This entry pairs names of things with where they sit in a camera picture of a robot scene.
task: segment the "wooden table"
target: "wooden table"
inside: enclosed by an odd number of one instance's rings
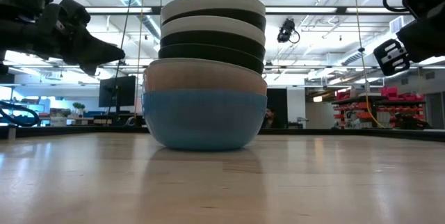
[[[445,144],[258,136],[235,152],[148,134],[0,144],[0,223],[443,223]]]

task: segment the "bowl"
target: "bowl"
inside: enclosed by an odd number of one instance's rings
[[[236,19],[196,16],[176,19],[162,29],[161,48],[168,45],[200,43],[229,47],[264,59],[266,37],[261,30]]]
[[[234,33],[255,40],[261,46],[266,44],[266,36],[256,27],[237,19],[218,16],[193,16],[176,19],[161,29],[162,38],[185,31],[218,31]]]
[[[222,151],[247,145],[258,133],[267,97],[230,90],[183,89],[143,94],[153,137],[177,150]]]
[[[196,58],[231,63],[258,74],[263,74],[264,64],[257,57],[243,51],[206,44],[176,44],[163,47],[158,58]]]
[[[244,67],[190,58],[153,61],[144,71],[145,92],[177,89],[220,89],[266,95],[261,75]]]
[[[161,10],[161,24],[196,15],[228,17],[266,29],[266,7],[259,0],[174,0]]]

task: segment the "blue bowl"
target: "blue bowl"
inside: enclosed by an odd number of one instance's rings
[[[221,151],[247,145],[261,128],[267,97],[233,90],[183,89],[143,95],[155,139],[178,150]]]

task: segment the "beige bowl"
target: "beige bowl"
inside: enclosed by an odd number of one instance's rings
[[[145,69],[145,93],[176,89],[227,89],[266,95],[267,83],[247,68],[202,59],[156,60]]]

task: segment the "ceiling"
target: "ceiling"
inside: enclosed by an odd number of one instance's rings
[[[86,7],[94,6],[125,6],[123,0],[76,0]],[[164,6],[172,0],[138,0],[143,6]],[[261,0],[267,6],[355,6],[356,0]],[[401,5],[401,0],[389,0],[393,6]],[[359,6],[382,6],[382,0],[357,0]],[[292,17],[297,29],[301,35],[301,41],[296,45],[290,43],[279,44],[276,37],[284,20]],[[359,25],[362,42],[370,44],[373,39],[377,39],[389,30],[389,22],[398,16],[359,16]],[[94,15],[88,24],[88,30],[95,37],[111,42],[118,46],[121,45],[122,37],[124,37],[123,50],[126,53],[127,65],[148,65],[152,60],[157,59],[156,40],[147,27],[141,24],[138,16],[128,16],[127,27],[124,31],[124,25],[127,16],[124,15]],[[160,16],[152,15],[150,17],[155,27],[159,28]],[[340,62],[348,55],[351,55],[359,48],[359,32],[356,16],[342,15],[267,15],[266,27],[266,57],[265,61],[272,61],[273,65],[340,65]],[[55,59],[43,62],[39,58],[32,56],[9,54],[7,55],[9,64],[43,64],[60,63]],[[114,69],[100,69],[101,75],[96,78],[87,77],[76,69],[54,69],[53,67],[28,68],[27,70],[17,68],[12,73],[27,73],[30,75],[40,75],[45,73],[44,82],[51,83],[47,77],[52,73],[52,77],[57,77],[58,73],[68,75],[70,80],[60,78],[63,82],[83,82],[94,83],[98,79],[111,77]],[[137,68],[124,68],[120,70],[120,75],[137,73]],[[320,79],[327,77],[336,79],[337,77],[347,77],[352,75],[363,75],[360,71],[344,71],[333,70],[332,72],[323,72],[319,74],[317,69],[300,69],[300,70],[271,70],[266,71],[265,80],[269,85],[297,85],[301,84],[303,79],[312,78]]]

